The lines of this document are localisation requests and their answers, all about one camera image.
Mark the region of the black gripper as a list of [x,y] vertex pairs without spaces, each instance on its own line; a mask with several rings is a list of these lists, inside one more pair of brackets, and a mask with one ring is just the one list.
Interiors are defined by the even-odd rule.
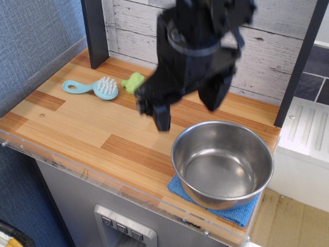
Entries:
[[241,56],[242,37],[231,29],[237,47],[223,47],[224,32],[215,34],[206,10],[194,14],[166,10],[157,19],[158,66],[154,74],[135,91],[137,109],[153,116],[158,131],[170,130],[170,105],[193,91],[209,111],[222,103]]

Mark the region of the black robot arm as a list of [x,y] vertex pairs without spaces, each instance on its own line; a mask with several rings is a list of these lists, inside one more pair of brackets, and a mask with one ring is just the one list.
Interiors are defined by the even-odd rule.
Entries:
[[194,91],[210,111],[224,100],[241,56],[239,28],[252,21],[254,1],[177,1],[157,18],[154,74],[135,91],[141,114],[170,129],[170,106]]

